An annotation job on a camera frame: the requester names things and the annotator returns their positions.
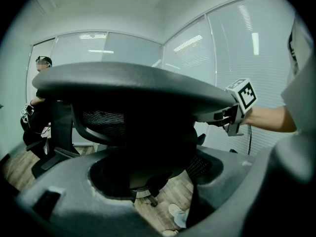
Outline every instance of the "sneaker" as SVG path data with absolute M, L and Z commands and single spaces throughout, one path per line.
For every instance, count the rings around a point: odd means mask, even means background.
M 176 236 L 178 233 L 177 230 L 164 230 L 162 232 L 162 236 L 164 237 L 172 237 L 172 236 Z
M 168 207 L 169 213 L 174 217 L 178 212 L 183 212 L 183 210 L 180 209 L 179 206 L 176 204 L 172 203 Z

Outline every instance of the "mesh backrest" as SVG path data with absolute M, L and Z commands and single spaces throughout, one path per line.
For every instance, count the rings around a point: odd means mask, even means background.
M 211 169 L 211 162 L 202 158 L 201 156 L 194 155 L 192 160 L 190 161 L 189 166 L 186 168 L 186 171 L 191 180 L 198 178 L 205 172 Z
M 105 111 L 83 111 L 82 124 L 92 131 L 116 137 L 124 137 L 124 114 Z

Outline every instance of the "ceiling light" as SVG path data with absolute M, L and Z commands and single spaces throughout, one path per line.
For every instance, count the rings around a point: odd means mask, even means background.
M 157 60 L 157 62 L 156 63 L 154 63 L 153 65 L 152 65 L 152 67 L 156 67 L 159 63 L 161 62 L 161 59 L 159 59 L 159 60 Z
M 170 67 L 173 67 L 173 68 L 175 68 L 175 69 L 180 69 L 180 68 L 178 68 L 178 67 L 176 67 L 176 66 L 173 66 L 173 65 L 171 65 L 171 64 L 169 64 L 169 63 L 166 63 L 165 65 L 170 66 Z
M 113 51 L 108 50 L 88 50 L 91 53 L 114 53 Z
M 259 34 L 252 33 L 253 55 L 259 55 Z
M 105 39 L 107 37 L 106 34 L 95 34 L 94 37 L 92 37 L 90 34 L 84 34 L 84 35 L 80 35 L 79 38 L 81 40 L 85 40 L 85 39 Z
M 241 15 L 245 21 L 247 29 L 252 31 L 251 17 L 250 17 L 250 14 L 249 14 L 247 7 L 245 5 L 238 5 L 238 8 L 239 8 Z
M 203 37 L 201 35 L 195 36 L 194 38 L 188 40 L 187 42 L 184 42 L 182 45 L 178 46 L 177 48 L 173 49 L 173 51 L 178 52 L 181 49 L 201 40 Z

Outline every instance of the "glass wall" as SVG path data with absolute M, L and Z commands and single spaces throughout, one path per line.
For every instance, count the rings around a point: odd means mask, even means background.
M 215 84 L 215 54 L 208 21 L 201 17 L 163 46 L 162 68 Z
M 131 35 L 109 33 L 102 61 L 117 61 L 161 68 L 161 44 Z
M 250 78 L 258 95 L 257 106 L 284 105 L 290 62 L 287 49 L 294 11 L 285 0 L 240 0 L 201 17 L 163 46 L 162 68 L 225 89 L 239 78 Z M 204 145 L 246 154 L 249 137 L 228 137 L 220 127 L 196 124 L 207 132 Z M 287 136 L 252 128 L 251 153 L 273 146 Z
M 85 32 L 59 36 L 52 52 L 55 66 L 117 61 L 161 67 L 161 44 L 117 33 Z

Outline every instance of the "human arm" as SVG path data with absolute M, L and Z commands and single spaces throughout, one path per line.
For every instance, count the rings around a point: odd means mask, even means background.
M 286 106 L 274 109 L 253 107 L 247 112 L 242 124 L 273 132 L 296 131 L 296 125 Z
M 41 98 L 41 97 L 37 97 L 36 96 L 33 100 L 31 100 L 30 104 L 32 106 L 35 106 L 35 105 L 38 105 L 38 104 L 40 104 L 40 103 L 42 103 L 44 101 L 45 101 L 45 98 Z

